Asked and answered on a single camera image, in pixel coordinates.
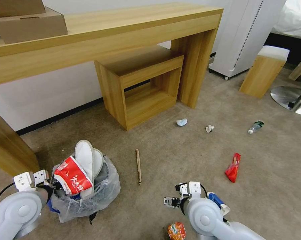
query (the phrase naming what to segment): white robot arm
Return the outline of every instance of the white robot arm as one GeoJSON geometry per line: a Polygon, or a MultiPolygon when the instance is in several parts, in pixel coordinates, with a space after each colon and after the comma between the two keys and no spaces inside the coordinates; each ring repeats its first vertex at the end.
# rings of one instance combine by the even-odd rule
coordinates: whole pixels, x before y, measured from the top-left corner
{"type": "Polygon", "coordinates": [[[200,240],[265,240],[263,237],[239,222],[228,222],[224,220],[223,209],[218,203],[202,198],[200,182],[181,183],[176,186],[181,197],[164,198],[164,204],[181,208],[188,217],[192,228],[200,240]]]}
{"type": "Polygon", "coordinates": [[[22,237],[38,226],[41,209],[52,194],[47,179],[45,170],[34,174],[25,172],[14,177],[19,192],[0,202],[0,240],[22,237]]]}

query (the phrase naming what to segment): wooden table leg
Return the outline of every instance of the wooden table leg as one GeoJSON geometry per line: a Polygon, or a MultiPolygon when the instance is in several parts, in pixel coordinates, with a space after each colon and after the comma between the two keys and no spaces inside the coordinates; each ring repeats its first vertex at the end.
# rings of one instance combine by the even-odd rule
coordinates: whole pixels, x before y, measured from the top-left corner
{"type": "Polygon", "coordinates": [[[184,54],[178,99],[191,108],[197,98],[208,66],[217,29],[171,41],[171,50],[184,54]]]}
{"type": "Polygon", "coordinates": [[[0,116],[0,168],[12,176],[39,171],[38,161],[30,147],[0,116]]]}

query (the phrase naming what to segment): white wall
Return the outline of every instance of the white wall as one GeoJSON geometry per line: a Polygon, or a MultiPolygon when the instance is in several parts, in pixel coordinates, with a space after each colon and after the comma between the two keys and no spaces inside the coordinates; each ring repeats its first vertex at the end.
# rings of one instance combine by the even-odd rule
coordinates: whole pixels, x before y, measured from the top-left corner
{"type": "MultiPolygon", "coordinates": [[[[173,0],[43,0],[44,5],[62,14],[133,7],[173,0]]],[[[224,8],[213,47],[215,52],[232,0],[184,0],[184,2],[224,8]]],[[[170,42],[163,44],[170,47],[170,42]]],[[[93,62],[40,74],[0,85],[0,115],[15,130],[20,130],[97,98],[101,91],[93,62]]]]}

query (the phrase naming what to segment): red wrapper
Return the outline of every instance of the red wrapper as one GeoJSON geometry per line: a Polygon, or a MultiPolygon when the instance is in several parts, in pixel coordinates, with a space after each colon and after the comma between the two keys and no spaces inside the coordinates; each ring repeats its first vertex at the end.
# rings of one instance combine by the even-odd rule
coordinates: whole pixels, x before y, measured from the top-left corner
{"type": "Polygon", "coordinates": [[[240,162],[240,154],[235,153],[233,162],[229,165],[229,167],[225,171],[225,174],[227,175],[228,179],[232,182],[236,181],[239,162],[240,162]]]}
{"type": "Polygon", "coordinates": [[[184,240],[186,237],[185,227],[181,222],[169,225],[167,232],[171,240],[184,240]]]}
{"type": "Polygon", "coordinates": [[[93,186],[86,172],[72,156],[55,170],[54,178],[61,183],[66,194],[77,194],[93,186]]]}

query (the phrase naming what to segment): metal lamp base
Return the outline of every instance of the metal lamp base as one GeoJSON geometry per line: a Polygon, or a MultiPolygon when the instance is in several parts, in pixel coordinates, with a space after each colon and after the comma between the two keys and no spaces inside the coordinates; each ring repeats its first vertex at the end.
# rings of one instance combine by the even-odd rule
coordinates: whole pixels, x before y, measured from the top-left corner
{"type": "Polygon", "coordinates": [[[301,115],[301,102],[299,102],[299,101],[297,102],[297,100],[301,96],[300,88],[287,87],[287,86],[275,87],[270,91],[270,96],[280,106],[282,106],[288,110],[294,111],[295,113],[301,115]],[[289,103],[294,103],[295,106],[289,107],[288,106],[289,103]]]}

